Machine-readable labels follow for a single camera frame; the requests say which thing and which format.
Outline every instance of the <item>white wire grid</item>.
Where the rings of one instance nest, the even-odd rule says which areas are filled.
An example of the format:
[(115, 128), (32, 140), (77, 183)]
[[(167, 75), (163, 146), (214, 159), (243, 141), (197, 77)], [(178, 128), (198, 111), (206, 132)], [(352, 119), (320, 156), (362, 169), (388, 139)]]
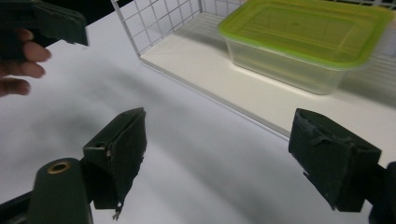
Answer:
[[(120, 17), (137, 56), (172, 34), (202, 12), (226, 17), (247, 0), (134, 0), (120, 8), (110, 0)], [(396, 0), (331, 0), (366, 6), (396, 8)]]

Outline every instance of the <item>clear plastic container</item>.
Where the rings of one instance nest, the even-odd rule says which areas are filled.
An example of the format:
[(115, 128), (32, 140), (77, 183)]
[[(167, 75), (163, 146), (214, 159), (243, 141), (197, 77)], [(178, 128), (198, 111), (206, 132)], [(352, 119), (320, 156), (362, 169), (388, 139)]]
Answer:
[(236, 65), (316, 94), (362, 67), (392, 20), (390, 10), (319, 0), (249, 0), (227, 17)]

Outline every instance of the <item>green lid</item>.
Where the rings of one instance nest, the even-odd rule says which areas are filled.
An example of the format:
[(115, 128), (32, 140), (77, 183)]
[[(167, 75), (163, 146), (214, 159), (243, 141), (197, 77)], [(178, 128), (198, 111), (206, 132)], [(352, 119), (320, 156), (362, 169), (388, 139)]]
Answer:
[(370, 58), (392, 20), (382, 7), (319, 0), (249, 0), (219, 25), (226, 38), (320, 66), (348, 69)]

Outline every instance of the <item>white shelf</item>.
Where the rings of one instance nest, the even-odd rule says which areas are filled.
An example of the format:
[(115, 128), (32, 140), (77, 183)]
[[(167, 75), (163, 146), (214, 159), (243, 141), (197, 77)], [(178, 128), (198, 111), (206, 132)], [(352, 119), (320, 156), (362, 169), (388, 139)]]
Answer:
[(220, 20), (199, 15), (146, 51), (142, 61), (286, 136), (300, 107), (381, 148), (383, 165), (396, 160), (395, 60), (375, 58), (334, 93), (315, 95), (233, 65), (217, 31)]

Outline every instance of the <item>finger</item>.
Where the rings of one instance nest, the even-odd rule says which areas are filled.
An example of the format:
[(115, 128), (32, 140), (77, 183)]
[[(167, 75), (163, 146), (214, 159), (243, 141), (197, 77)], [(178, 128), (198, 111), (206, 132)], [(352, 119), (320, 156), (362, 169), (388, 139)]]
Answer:
[(35, 42), (28, 41), (23, 44), (23, 53), (27, 61), (44, 62), (50, 57), (50, 51)]
[(29, 30), (23, 29), (23, 28), (15, 29), (14, 32), (17, 35), (17, 38), (21, 42), (27, 42), (27, 41), (33, 40), (33, 38), (35, 38), (35, 36), (33, 35), (32, 32), (30, 32)]
[(0, 77), (14, 75), (39, 78), (44, 74), (44, 68), (37, 63), (17, 61), (0, 62)]
[(9, 94), (27, 95), (30, 85), (27, 81), (13, 77), (0, 78), (0, 97)]

